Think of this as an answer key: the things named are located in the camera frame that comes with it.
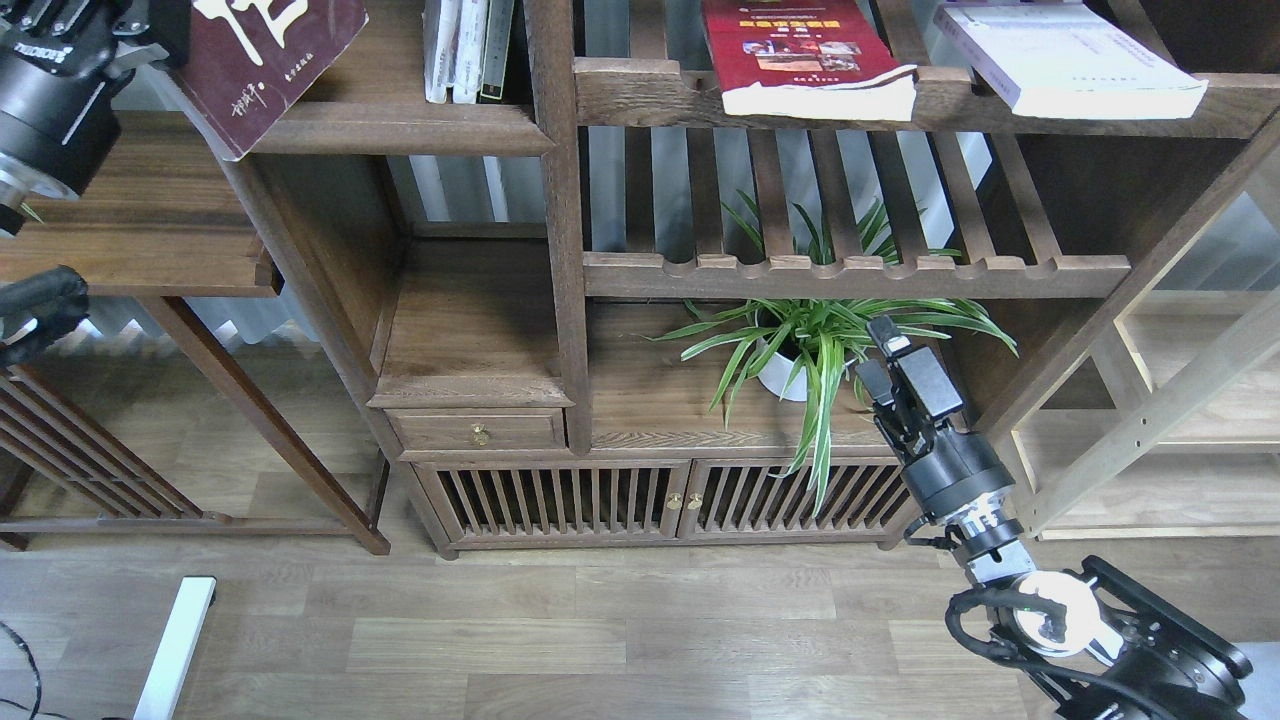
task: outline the book spine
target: book spine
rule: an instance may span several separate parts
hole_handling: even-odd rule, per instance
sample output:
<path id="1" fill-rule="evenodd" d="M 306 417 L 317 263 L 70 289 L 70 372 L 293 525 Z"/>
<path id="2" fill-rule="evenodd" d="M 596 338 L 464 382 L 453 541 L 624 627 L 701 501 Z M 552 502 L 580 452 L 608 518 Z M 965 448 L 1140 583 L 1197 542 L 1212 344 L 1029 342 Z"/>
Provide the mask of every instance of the book spine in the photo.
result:
<path id="1" fill-rule="evenodd" d="M 480 72 L 480 97 L 484 100 L 502 100 L 515 10 L 516 0 L 490 1 L 489 28 L 484 37 L 484 69 Z"/>
<path id="2" fill-rule="evenodd" d="M 458 31 L 460 0 L 428 0 L 422 13 L 426 101 L 444 102 L 453 82 L 453 46 Z"/>
<path id="3" fill-rule="evenodd" d="M 484 38 L 489 0 L 463 0 L 458 20 L 458 54 L 454 65 L 453 101 L 474 104 L 480 92 Z"/>
<path id="4" fill-rule="evenodd" d="M 950 37 L 956 44 L 956 47 L 969 59 L 973 69 L 991 85 L 996 95 L 1000 95 L 1010 108 L 1018 104 L 1018 99 L 1023 94 L 1021 87 L 991 59 L 991 55 L 978 45 L 965 27 L 951 17 L 945 4 L 938 6 L 937 13 L 933 15 L 933 24 L 942 31 L 942 35 Z"/>

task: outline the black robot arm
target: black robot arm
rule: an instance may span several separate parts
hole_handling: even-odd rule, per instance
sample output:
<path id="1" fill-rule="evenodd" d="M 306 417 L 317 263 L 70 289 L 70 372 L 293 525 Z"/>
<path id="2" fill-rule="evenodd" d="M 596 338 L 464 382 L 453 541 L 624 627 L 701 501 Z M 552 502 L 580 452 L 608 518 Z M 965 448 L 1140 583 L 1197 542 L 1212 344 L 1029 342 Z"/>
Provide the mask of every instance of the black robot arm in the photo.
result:
<path id="1" fill-rule="evenodd" d="M 869 331 L 884 363 L 863 363 L 856 373 L 922 510 L 905 538 L 951 551 L 972 584 L 946 611 L 951 635 L 1027 673 L 1066 720 L 1243 719 L 1239 680 L 1252 671 L 1248 659 L 1098 557 L 1084 559 L 1080 573 L 1037 569 L 1021 525 L 1004 507 L 1014 479 L 986 438 L 952 425 L 964 402 L 937 356 L 913 345 L 890 318 L 877 318 Z M 942 534 L 916 538 L 925 525 Z M 989 641 L 960 624 L 978 607 L 991 621 Z M 1106 670 L 1050 662 L 1080 652 Z"/>

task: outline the drawer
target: drawer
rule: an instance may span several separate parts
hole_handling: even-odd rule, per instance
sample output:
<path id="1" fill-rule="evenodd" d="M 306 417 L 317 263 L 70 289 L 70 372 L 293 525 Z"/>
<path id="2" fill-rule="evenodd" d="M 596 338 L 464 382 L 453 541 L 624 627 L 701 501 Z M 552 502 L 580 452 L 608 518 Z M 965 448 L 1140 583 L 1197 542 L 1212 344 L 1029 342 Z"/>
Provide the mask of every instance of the drawer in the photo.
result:
<path id="1" fill-rule="evenodd" d="M 564 447 L 559 407 L 388 410 L 406 451 L 550 450 Z"/>

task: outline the book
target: book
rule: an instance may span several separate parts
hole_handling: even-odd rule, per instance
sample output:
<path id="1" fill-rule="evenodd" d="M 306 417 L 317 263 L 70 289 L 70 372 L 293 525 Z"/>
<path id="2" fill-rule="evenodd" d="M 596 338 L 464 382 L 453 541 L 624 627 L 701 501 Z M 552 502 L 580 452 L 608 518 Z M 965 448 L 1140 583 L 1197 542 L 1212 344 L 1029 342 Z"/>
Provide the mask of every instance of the book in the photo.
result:
<path id="1" fill-rule="evenodd" d="M 489 0 L 462 0 L 458 19 L 458 47 L 453 64 L 453 101 L 475 104 L 480 94 L 484 65 L 485 31 L 489 28 Z"/>
<path id="2" fill-rule="evenodd" d="M 362 0 L 241 5 L 195 3 L 191 56 L 170 73 L 173 99 L 224 160 L 252 150 L 369 22 Z"/>
<path id="3" fill-rule="evenodd" d="M 724 113 L 910 120 L 915 65 L 854 0 L 703 0 Z"/>
<path id="4" fill-rule="evenodd" d="M 516 0 L 490 0 L 489 27 L 484 33 L 484 63 L 480 69 L 480 100 L 502 100 L 507 83 L 507 58 L 511 51 Z"/>
<path id="5" fill-rule="evenodd" d="M 1189 118 L 1208 88 L 1080 0 L 946 3 L 933 22 L 1015 115 Z"/>
<path id="6" fill-rule="evenodd" d="M 426 0 L 422 8 L 422 63 L 428 102 L 449 100 L 461 13 L 461 0 Z"/>

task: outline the white flower pot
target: white flower pot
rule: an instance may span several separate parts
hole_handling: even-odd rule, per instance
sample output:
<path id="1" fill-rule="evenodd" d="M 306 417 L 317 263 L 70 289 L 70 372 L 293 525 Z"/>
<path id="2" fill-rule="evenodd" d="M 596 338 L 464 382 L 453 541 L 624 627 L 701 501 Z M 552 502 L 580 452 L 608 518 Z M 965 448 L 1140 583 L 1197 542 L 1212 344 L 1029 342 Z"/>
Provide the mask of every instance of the white flower pot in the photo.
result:
<path id="1" fill-rule="evenodd" d="M 782 400 L 791 400 L 795 402 L 804 402 L 809 397 L 809 372 L 806 368 L 800 368 L 800 373 L 796 378 L 787 384 L 787 378 L 791 377 L 791 368 L 796 364 L 795 360 L 783 356 L 781 352 L 774 352 L 769 361 L 764 364 L 764 369 L 760 370 L 758 375 L 760 383 L 768 388 L 769 392 L 781 397 Z"/>

